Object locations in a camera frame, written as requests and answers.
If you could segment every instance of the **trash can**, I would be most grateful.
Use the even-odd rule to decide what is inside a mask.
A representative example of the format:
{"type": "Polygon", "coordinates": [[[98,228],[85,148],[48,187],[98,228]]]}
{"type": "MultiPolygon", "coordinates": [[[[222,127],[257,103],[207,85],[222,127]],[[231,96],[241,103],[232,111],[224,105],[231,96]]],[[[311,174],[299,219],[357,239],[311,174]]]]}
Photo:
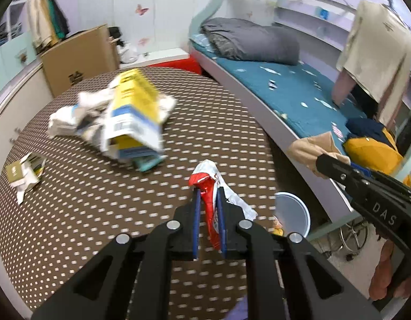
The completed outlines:
{"type": "Polygon", "coordinates": [[[311,216],[306,205],[297,196],[288,192],[277,192],[274,215],[283,226],[285,237],[292,232],[298,232],[303,237],[309,234],[311,216]]]}

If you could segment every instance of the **triangular cutout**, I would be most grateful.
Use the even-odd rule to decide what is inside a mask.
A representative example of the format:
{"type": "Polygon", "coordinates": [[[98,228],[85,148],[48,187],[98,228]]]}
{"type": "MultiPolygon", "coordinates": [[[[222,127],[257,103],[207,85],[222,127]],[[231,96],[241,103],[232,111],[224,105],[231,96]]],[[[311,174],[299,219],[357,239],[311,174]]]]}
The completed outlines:
{"type": "Polygon", "coordinates": [[[106,274],[112,264],[112,256],[106,256],[100,263],[81,280],[75,287],[75,293],[92,301],[95,301],[100,294],[106,274]]]}
{"type": "Polygon", "coordinates": [[[313,256],[306,256],[306,264],[309,267],[318,296],[321,299],[327,299],[342,292],[342,286],[326,272],[313,256]]]}

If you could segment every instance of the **silver screw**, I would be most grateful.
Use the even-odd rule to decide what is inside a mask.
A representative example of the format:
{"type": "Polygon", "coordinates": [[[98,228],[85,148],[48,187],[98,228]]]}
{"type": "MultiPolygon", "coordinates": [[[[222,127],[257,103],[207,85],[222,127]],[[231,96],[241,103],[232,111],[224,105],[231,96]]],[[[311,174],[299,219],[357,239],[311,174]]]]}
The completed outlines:
{"type": "Polygon", "coordinates": [[[253,223],[250,220],[241,220],[238,223],[238,226],[241,227],[242,229],[248,230],[253,226],[253,223]]]}
{"type": "Polygon", "coordinates": [[[116,241],[118,244],[126,244],[130,240],[130,236],[125,233],[121,233],[117,236],[116,241]]]}
{"type": "Polygon", "coordinates": [[[180,227],[180,222],[178,222],[177,220],[170,220],[167,223],[167,228],[169,230],[177,230],[180,227]]]}
{"type": "Polygon", "coordinates": [[[293,242],[293,243],[300,243],[303,240],[303,237],[300,233],[293,232],[290,233],[290,236],[288,238],[293,242]]]}

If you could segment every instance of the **table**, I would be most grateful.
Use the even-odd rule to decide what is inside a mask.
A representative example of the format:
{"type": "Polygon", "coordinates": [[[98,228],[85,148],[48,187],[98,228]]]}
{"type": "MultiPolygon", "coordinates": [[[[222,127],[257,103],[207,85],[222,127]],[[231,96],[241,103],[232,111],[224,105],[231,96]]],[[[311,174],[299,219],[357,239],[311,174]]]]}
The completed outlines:
{"type": "MultiPolygon", "coordinates": [[[[100,90],[120,71],[85,80],[45,106],[15,142],[6,165],[30,151],[47,157],[41,183],[18,206],[0,177],[0,253],[12,284],[34,310],[121,232],[150,232],[189,201],[188,179],[204,159],[217,162],[225,181],[272,226],[275,174],[262,129],[215,81],[178,69],[142,68],[177,106],[163,128],[167,159],[147,173],[103,157],[75,137],[48,139],[50,114],[100,90]]],[[[207,239],[202,212],[196,262],[175,262],[172,319],[222,319],[246,294],[245,263],[225,261],[207,239]]]]}

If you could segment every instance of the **mattress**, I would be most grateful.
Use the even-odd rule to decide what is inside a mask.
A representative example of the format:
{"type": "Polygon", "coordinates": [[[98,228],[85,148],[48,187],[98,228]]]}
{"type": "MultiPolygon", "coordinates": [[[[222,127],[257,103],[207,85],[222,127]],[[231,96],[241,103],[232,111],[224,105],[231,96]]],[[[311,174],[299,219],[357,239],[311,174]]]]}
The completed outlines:
{"type": "Polygon", "coordinates": [[[278,63],[234,61],[217,57],[198,44],[194,48],[214,60],[273,110],[299,138],[331,131],[337,148],[349,130],[349,118],[365,117],[349,99],[341,107],[331,100],[334,82],[299,61],[296,66],[278,63]]]}

